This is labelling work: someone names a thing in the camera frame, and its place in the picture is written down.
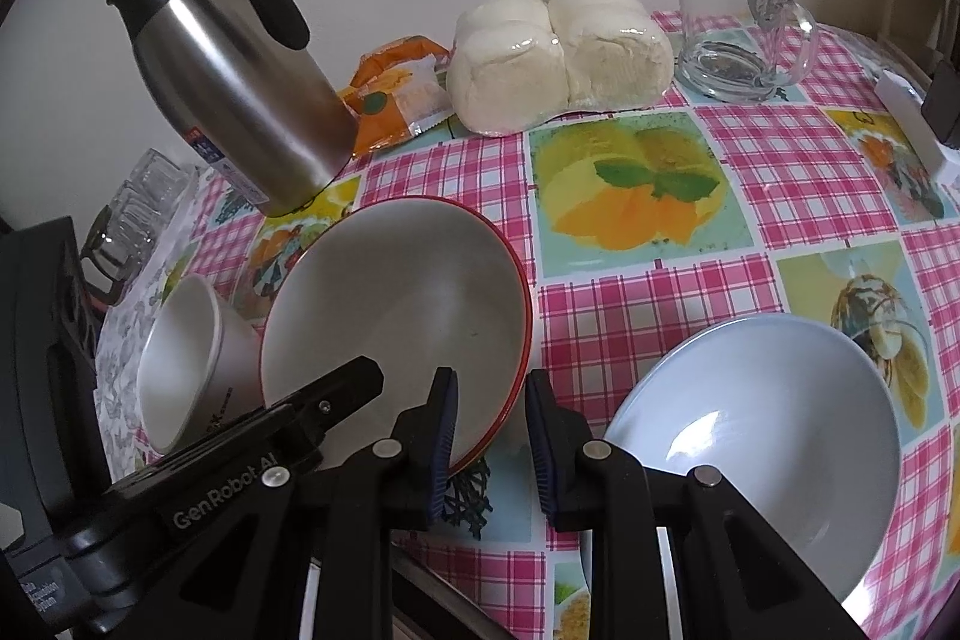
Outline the strawberry pattern red-rimmed bowl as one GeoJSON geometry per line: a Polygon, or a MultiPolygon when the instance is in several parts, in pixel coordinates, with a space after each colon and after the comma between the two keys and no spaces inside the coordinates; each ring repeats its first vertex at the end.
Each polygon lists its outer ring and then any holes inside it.
{"type": "Polygon", "coordinates": [[[451,468],[464,470],[516,404],[533,321],[523,264],[487,218],[443,198],[391,198],[325,230],[286,275],[263,328],[263,397],[277,403],[348,360],[375,360],[381,395],[320,447],[337,466],[389,434],[449,367],[459,381],[451,468]]]}

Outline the white square bowl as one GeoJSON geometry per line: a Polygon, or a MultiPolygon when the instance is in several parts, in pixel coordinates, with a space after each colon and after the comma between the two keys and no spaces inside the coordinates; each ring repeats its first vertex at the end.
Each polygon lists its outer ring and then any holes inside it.
{"type": "Polygon", "coordinates": [[[187,276],[149,331],[137,395],[149,445],[161,455],[263,406],[260,336],[212,283],[187,276]]]}

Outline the plain white round bowl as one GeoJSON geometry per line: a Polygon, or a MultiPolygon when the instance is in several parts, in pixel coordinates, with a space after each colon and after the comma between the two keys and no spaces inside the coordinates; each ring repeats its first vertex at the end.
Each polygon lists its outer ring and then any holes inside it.
{"type": "Polygon", "coordinates": [[[750,315],[700,331],[647,372],[604,437],[647,468],[721,471],[838,599],[892,520],[900,438],[887,386],[818,321],[750,315]]]}

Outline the clear drinking glass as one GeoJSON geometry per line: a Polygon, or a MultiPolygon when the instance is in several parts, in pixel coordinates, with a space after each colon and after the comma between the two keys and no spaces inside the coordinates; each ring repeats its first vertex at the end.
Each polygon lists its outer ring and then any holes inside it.
{"type": "Polygon", "coordinates": [[[194,167],[179,166],[158,149],[143,154],[110,202],[112,218],[133,247],[146,250],[156,242],[194,174],[194,167]]]}

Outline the pink checkered fruit tablecloth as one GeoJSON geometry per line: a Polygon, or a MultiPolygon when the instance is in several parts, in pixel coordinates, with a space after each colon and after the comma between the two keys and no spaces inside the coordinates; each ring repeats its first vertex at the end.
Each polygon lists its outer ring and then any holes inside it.
{"type": "Polygon", "coordinates": [[[800,85],[721,104],[685,85],[649,112],[576,115],[526,136],[444,122],[348,167],[288,218],[218,175],[163,297],[202,276],[262,325],[304,248],[360,206],[448,198],[508,237],[534,287],[532,354],[556,392],[608,424],[682,339],[791,312],[913,344],[882,362],[903,438],[892,525],[851,598],[875,638],[955,629],[958,585],[958,195],[935,184],[874,92],[874,47],[828,29],[800,85]]]}

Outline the orange snack packet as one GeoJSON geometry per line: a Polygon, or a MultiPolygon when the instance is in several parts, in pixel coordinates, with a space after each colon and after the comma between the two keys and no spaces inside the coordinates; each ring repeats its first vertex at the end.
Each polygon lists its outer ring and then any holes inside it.
{"type": "Polygon", "coordinates": [[[359,59],[338,92],[358,122],[355,158],[411,142],[451,117],[449,60],[448,49],[424,35],[395,39],[359,59]]]}

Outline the bag of white buns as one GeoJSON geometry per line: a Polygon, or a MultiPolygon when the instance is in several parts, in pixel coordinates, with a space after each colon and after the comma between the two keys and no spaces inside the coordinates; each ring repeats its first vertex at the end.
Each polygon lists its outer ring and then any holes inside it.
{"type": "Polygon", "coordinates": [[[446,91],[467,130],[503,136],[646,109],[672,78],[669,37],[640,0],[487,0],[457,19],[446,91]]]}

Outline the stainless steel thermos jug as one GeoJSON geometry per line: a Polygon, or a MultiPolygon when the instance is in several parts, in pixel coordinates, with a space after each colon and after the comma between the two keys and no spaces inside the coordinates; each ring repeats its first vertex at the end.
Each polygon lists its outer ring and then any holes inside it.
{"type": "Polygon", "coordinates": [[[265,216],[307,205],[352,160],[358,122],[295,0],[106,0],[178,135],[265,216]]]}

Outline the clear glass mug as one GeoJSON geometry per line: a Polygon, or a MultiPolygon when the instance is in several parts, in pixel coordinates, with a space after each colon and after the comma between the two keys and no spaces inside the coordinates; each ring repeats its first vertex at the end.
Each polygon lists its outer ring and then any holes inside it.
{"type": "Polygon", "coordinates": [[[797,0],[679,0],[685,83],[721,103],[761,103],[814,68],[820,31],[797,0]]]}

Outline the white small box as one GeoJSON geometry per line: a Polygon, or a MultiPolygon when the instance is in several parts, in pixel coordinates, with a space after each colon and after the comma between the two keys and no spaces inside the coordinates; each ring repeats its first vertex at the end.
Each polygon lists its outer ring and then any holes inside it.
{"type": "Polygon", "coordinates": [[[895,71],[884,70],[875,83],[874,92],[900,125],[929,175],[939,185],[957,188],[960,175],[958,151],[937,141],[921,113],[921,103],[913,86],[895,71]]]}

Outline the black power adapter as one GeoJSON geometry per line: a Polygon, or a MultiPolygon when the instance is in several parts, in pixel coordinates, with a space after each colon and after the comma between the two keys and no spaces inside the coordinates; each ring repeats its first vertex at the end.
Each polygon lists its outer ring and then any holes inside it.
{"type": "Polygon", "coordinates": [[[960,74],[947,60],[935,67],[921,113],[941,145],[960,149],[960,74]]]}

